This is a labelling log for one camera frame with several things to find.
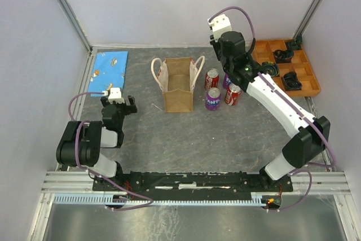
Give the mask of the burlap canvas bag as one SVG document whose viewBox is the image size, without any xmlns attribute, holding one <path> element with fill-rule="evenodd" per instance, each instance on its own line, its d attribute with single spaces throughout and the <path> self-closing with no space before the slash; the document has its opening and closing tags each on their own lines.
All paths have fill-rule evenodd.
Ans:
<svg viewBox="0 0 361 241">
<path fill-rule="evenodd" d="M 151 72 L 164 97 L 165 112 L 193 111 L 193 93 L 205 64 L 205 56 L 197 60 L 185 58 L 154 58 Z"/>
</svg>

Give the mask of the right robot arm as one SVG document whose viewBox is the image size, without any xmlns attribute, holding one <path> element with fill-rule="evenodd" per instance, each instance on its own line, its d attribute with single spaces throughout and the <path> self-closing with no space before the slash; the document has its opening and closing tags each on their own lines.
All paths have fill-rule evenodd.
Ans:
<svg viewBox="0 0 361 241">
<path fill-rule="evenodd" d="M 324 116 L 316 118 L 282 91 L 265 68 L 253 60 L 252 51 L 246 49 L 240 32 L 213 33 L 210 44 L 231 82 L 258 100 L 290 137 L 281 154 L 264 167 L 258 178 L 261 188 L 273 190 L 286 174 L 294 173 L 324 150 L 331 149 L 329 120 Z"/>
</svg>

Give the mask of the red Coca-Cola can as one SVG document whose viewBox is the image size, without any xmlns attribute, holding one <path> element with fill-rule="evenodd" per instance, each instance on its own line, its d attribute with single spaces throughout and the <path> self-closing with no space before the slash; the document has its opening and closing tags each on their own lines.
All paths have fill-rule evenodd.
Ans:
<svg viewBox="0 0 361 241">
<path fill-rule="evenodd" d="M 227 93 L 224 99 L 225 103 L 228 106 L 235 106 L 239 100 L 241 92 L 242 90 L 239 86 L 231 83 L 227 89 Z"/>
<path fill-rule="evenodd" d="M 205 74 L 205 89 L 208 91 L 211 88 L 217 87 L 219 81 L 219 72 L 215 68 L 209 69 Z"/>
</svg>

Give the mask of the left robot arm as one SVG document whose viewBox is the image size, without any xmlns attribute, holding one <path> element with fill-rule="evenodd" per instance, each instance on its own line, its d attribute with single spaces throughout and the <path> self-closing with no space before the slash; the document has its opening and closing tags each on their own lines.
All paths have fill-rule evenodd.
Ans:
<svg viewBox="0 0 361 241">
<path fill-rule="evenodd" d="M 100 150 L 122 146 L 124 119 L 138 112 L 134 97 L 129 95 L 128 100 L 129 104 L 117 103 L 102 97 L 101 121 L 90 121 L 82 126 L 80 121 L 68 122 L 56 150 L 57 162 L 88 169 L 94 175 L 105 177 L 105 184 L 112 190 L 121 189 L 125 177 L 120 163 L 106 158 Z"/>
</svg>

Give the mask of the purple Fanta can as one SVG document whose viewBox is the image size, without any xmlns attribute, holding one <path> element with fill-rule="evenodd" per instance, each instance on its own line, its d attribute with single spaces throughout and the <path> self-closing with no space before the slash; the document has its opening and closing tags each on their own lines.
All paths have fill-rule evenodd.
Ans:
<svg viewBox="0 0 361 241">
<path fill-rule="evenodd" d="M 229 87 L 229 85 L 230 85 L 231 83 L 232 83 L 232 82 L 231 82 L 228 74 L 225 74 L 225 75 L 224 75 L 224 78 L 223 78 L 223 84 L 222 84 L 222 85 L 223 85 L 223 88 L 227 90 L 228 87 Z"/>
<path fill-rule="evenodd" d="M 221 91 L 216 88 L 210 88 L 206 93 L 205 106 L 210 111 L 215 111 L 218 109 L 221 101 Z"/>
</svg>

